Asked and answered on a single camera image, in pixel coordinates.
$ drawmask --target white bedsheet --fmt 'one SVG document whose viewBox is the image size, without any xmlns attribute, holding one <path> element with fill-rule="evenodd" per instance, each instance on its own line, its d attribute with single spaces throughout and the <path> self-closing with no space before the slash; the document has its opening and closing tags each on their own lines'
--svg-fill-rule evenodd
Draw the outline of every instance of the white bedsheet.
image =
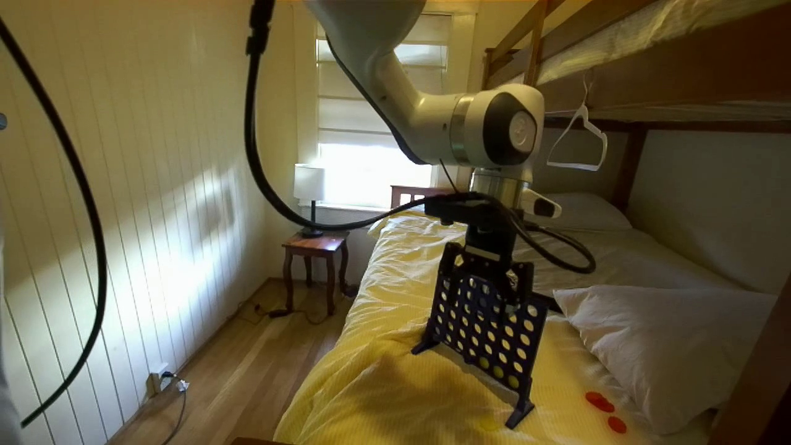
<svg viewBox="0 0 791 445">
<path fill-rule="evenodd" d="M 442 346 L 412 356 L 435 288 L 438 259 L 462 226 L 429 217 L 393 217 L 379 228 L 368 273 L 344 333 L 325 356 L 289 410 L 276 441 L 288 443 L 705 443 L 709 419 L 678 436 L 653 436 L 626 390 L 584 348 L 573 327 L 551 315 L 534 367 L 534 410 L 508 430 L 515 395 L 459 363 Z M 537 259 L 537 289 L 590 281 L 729 288 L 665 253 L 635 229 L 588 229 L 595 275 L 566 275 Z M 629 433 L 614 433 L 609 416 L 585 393 L 603 393 Z"/>
<path fill-rule="evenodd" d="M 539 84 L 640 51 L 695 29 L 766 11 L 786 0 L 655 0 L 542 64 Z"/>
</svg>

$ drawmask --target white paneled wall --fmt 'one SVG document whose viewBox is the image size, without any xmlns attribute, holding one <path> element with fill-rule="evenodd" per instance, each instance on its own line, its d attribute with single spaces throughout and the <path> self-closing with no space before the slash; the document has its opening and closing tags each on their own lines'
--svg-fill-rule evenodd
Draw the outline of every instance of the white paneled wall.
<svg viewBox="0 0 791 445">
<path fill-rule="evenodd" d="M 262 254 L 267 210 L 243 155 L 247 11 L 247 0 L 0 0 L 80 149 L 108 250 L 101 339 L 69 393 L 26 430 L 34 445 L 107 443 L 138 410 L 149 369 L 181 369 L 265 267 L 280 267 Z M 28 416 L 91 328 L 96 254 L 75 176 L 5 47 L 0 111 L 3 353 Z M 262 123 L 265 147 L 291 144 L 294 132 L 276 128 Z"/>
</svg>

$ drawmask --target bunk bed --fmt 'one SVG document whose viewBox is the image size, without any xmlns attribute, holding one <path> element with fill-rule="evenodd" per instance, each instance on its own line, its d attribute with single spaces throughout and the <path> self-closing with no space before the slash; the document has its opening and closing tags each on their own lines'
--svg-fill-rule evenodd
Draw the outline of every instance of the bunk bed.
<svg viewBox="0 0 791 445">
<path fill-rule="evenodd" d="M 614 194 L 615 206 L 585 194 L 553 196 L 564 206 L 564 217 L 551 226 L 590 248 L 599 259 L 593 275 L 560 273 L 524 244 L 516 248 L 516 259 L 537 265 L 537 293 L 556 296 L 564 309 L 564 315 L 551 312 L 545 325 L 531 372 L 534 414 L 508 427 L 511 393 L 446 348 L 410 353 L 431 315 L 440 250 L 459 241 L 466 228 L 403 216 L 377 226 L 377 250 L 344 333 L 294 395 L 276 441 L 728 443 L 745 437 L 757 443 L 783 433 L 791 363 L 780 361 L 783 356 L 780 351 L 788 331 L 791 284 L 781 293 L 783 304 L 777 304 L 783 312 L 771 312 L 773 295 L 745 295 L 718 273 L 635 229 L 620 210 L 650 128 L 791 132 L 791 107 L 786 107 L 791 60 L 777 47 L 791 43 L 791 3 L 733 0 L 728 12 L 721 12 L 725 0 L 588 0 L 572 8 L 569 3 L 539 0 L 484 55 L 484 86 L 537 84 L 547 100 L 547 127 L 564 128 L 585 103 L 599 127 L 631 137 L 623 179 Z M 650 18 L 672 22 L 689 11 L 695 12 L 689 22 L 676 22 L 670 32 L 650 39 L 629 35 L 650 28 L 646 26 Z M 611 39 L 639 44 L 564 63 L 576 51 L 599 51 L 595 44 L 611 47 Z M 720 312 L 733 304 L 745 304 L 736 312 L 751 316 L 729 320 Z M 697 327 L 697 333 L 718 337 L 728 348 L 736 346 L 742 363 L 699 369 L 703 348 L 684 346 L 709 339 L 697 339 L 683 327 L 667 328 L 672 331 L 667 339 L 688 351 L 672 358 L 672 372 L 665 369 L 667 356 L 626 358 L 620 351 L 672 348 L 667 343 L 655 348 L 642 343 L 655 339 L 631 333 L 614 339 L 626 325 L 639 320 L 640 327 L 647 312 L 667 307 L 676 312 L 665 315 L 662 325 Z M 718 320 L 746 325 L 721 328 Z M 720 393 L 713 395 L 708 393 L 713 386 L 688 382 L 689 373 L 721 383 Z"/>
</svg>

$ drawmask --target window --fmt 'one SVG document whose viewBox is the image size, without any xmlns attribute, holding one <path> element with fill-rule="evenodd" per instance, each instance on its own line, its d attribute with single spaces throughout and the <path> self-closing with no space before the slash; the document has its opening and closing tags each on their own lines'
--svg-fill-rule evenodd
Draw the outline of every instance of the window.
<svg viewBox="0 0 791 445">
<path fill-rule="evenodd" d="M 422 14 L 396 58 L 421 91 L 448 89 L 451 14 Z M 317 35 L 320 137 L 315 164 L 325 166 L 325 204 L 389 207 L 390 185 L 431 185 L 435 168 L 403 155 L 384 119 L 348 82 L 325 32 Z"/>
</svg>

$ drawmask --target table lamp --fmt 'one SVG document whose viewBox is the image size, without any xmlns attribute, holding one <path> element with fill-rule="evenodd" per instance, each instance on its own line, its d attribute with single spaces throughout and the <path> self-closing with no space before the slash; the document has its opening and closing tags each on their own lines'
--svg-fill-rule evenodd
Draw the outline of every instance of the table lamp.
<svg viewBox="0 0 791 445">
<path fill-rule="evenodd" d="M 317 223 L 317 201 L 325 197 L 325 168 L 312 164 L 294 164 L 294 197 L 312 204 L 312 223 Z M 321 229 L 301 228 L 301 238 L 321 238 Z"/>
</svg>

